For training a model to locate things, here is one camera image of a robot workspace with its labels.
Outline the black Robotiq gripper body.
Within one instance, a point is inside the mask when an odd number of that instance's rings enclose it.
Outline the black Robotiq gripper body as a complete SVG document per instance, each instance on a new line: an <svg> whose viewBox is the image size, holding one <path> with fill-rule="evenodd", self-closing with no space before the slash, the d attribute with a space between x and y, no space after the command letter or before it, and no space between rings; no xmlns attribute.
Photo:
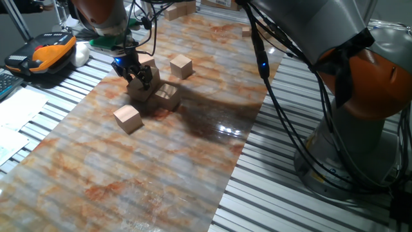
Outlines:
<svg viewBox="0 0 412 232"><path fill-rule="evenodd" d="M138 54L134 48L127 49L120 57L114 57L112 64L125 68L129 74L136 74L141 64L138 62Z"/></svg>

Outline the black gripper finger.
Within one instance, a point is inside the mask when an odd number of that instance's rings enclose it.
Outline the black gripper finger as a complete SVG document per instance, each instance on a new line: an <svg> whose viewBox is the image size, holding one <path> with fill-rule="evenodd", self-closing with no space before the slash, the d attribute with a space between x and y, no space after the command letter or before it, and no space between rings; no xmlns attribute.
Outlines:
<svg viewBox="0 0 412 232"><path fill-rule="evenodd" d="M141 66L136 72L136 79L138 81L138 89L143 88L148 90L153 79L153 74L150 66Z"/></svg>
<svg viewBox="0 0 412 232"><path fill-rule="evenodd" d="M128 83L130 83L133 80L132 76L128 73L128 71L125 68L122 68L117 64L112 64L112 67L116 74L119 77L123 77Z"/></svg>

